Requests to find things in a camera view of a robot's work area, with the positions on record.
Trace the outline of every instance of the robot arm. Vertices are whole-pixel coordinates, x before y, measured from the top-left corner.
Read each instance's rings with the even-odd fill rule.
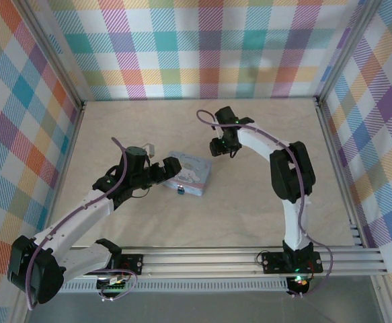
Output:
[[[173,178],[181,170],[178,159],[168,157],[164,166],[151,165],[147,152],[139,147],[129,147],[126,154],[126,173],[121,184],[109,195],[94,204],[82,208],[59,226],[54,225],[36,234],[32,239],[20,236],[13,244],[7,272],[8,280],[26,292],[28,263],[40,248],[34,259],[30,289],[32,301],[46,303],[58,293],[63,283],[98,269],[123,268],[121,248],[106,239],[100,239],[89,248],[69,251],[73,244],[100,219],[107,217],[124,201],[132,197],[136,189],[146,190]],[[124,172],[124,158],[99,178],[87,196],[74,210],[88,202],[101,198],[113,188]]]
[[[210,142],[210,151],[212,156],[235,154],[247,146],[261,155],[270,162],[270,173],[272,186],[275,193],[282,200],[285,217],[285,237],[282,243],[284,252],[281,255],[273,255],[268,261],[269,265],[264,267],[265,273],[281,273],[307,271],[308,263],[311,265],[317,262],[319,254],[313,251],[313,244],[303,234],[299,226],[299,210],[301,208],[301,193],[297,171],[292,166],[292,160],[289,154],[277,141],[273,141],[273,136],[267,135],[251,118],[245,117],[239,119],[235,116],[232,109],[227,106],[215,113],[215,124],[231,125],[236,127],[214,127],[217,130],[217,138]],[[309,195],[312,193],[312,185],[315,183],[315,174],[309,159],[306,147],[301,142],[282,144],[288,145],[289,150],[299,164],[303,183],[305,188],[305,204],[300,220],[300,225],[306,230],[307,226],[307,205],[309,204]],[[321,272],[321,268],[311,269],[312,272]]]

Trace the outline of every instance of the checkered backdrop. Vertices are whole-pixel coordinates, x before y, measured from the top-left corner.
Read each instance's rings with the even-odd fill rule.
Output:
[[[364,233],[392,279],[392,0],[382,2],[327,103]]]
[[[43,228],[77,115],[11,0],[0,0],[0,322],[11,244]]]
[[[313,96],[364,0],[31,0],[82,97]]]

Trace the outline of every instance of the small box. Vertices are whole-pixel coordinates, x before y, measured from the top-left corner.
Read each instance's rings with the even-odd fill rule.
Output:
[[[164,185],[177,190],[180,194],[202,196],[210,176],[212,162],[181,151],[170,151],[167,156],[178,158],[182,169],[174,178],[165,181]]]

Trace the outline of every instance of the beige floor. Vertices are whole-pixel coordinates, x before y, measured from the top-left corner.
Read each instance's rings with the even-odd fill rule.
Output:
[[[111,142],[155,145],[154,161],[178,150],[212,158],[215,132],[196,119],[199,108],[230,105],[239,118],[249,116],[280,139],[307,146],[317,183],[309,206],[309,232],[331,246],[352,245],[346,210],[310,99],[180,100],[90,102],[81,125],[53,221],[80,202],[91,185],[120,159]],[[249,148],[235,159],[212,159],[203,197],[178,195],[162,185],[143,199],[125,202],[77,243],[108,238],[120,246],[279,246],[284,237],[282,203],[270,185],[270,167]]]

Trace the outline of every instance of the plaid fabric wall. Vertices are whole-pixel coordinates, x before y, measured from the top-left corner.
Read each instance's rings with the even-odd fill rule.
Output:
[[[382,2],[327,103],[358,216],[392,279],[392,0]]]
[[[313,96],[364,2],[31,0],[92,100]]]
[[[44,225],[76,112],[11,0],[0,0],[0,322],[17,292],[5,275],[11,244]]]

